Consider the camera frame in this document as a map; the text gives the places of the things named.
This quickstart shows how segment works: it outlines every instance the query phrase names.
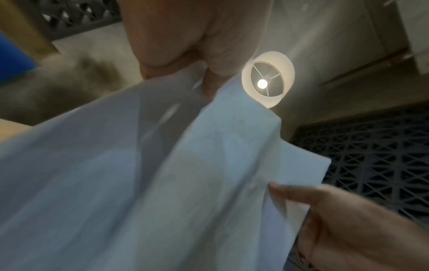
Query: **light bulb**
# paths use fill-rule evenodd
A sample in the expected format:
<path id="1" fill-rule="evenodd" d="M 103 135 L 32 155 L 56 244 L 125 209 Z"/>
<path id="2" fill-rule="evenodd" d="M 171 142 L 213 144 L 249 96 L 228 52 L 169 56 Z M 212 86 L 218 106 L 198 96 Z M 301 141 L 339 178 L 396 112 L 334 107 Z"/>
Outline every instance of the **light bulb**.
<path id="1" fill-rule="evenodd" d="M 264 89 L 268 86 L 268 82 L 265 79 L 261 79 L 258 81 L 258 87 Z"/>

